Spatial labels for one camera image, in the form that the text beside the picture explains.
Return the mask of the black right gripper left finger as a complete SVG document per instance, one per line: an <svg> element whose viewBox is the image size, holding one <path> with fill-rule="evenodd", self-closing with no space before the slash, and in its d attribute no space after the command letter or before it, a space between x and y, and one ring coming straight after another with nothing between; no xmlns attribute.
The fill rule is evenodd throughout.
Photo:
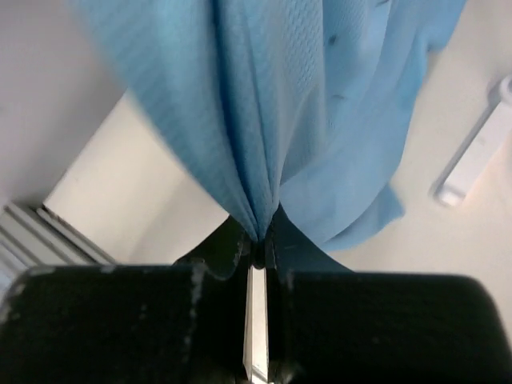
<svg viewBox="0 0 512 384"><path fill-rule="evenodd" d="M251 242L227 219L170 265L29 269L1 304L4 383L247 383Z"/></svg>

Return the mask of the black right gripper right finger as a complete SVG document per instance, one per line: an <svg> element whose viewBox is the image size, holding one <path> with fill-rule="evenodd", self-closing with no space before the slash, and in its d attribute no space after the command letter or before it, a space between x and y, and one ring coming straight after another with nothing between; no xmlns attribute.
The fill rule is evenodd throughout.
<svg viewBox="0 0 512 384"><path fill-rule="evenodd" d="M510 382L511 348L476 280L353 272L283 209L266 233L265 258L272 382Z"/></svg>

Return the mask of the light blue shorts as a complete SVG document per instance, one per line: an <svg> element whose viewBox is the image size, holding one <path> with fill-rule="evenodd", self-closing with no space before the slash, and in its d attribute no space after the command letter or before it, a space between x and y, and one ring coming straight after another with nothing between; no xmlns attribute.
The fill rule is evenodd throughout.
<svg viewBox="0 0 512 384"><path fill-rule="evenodd" d="M462 1L76 1L184 167L255 240L277 208L327 250L402 216L429 54Z"/></svg>

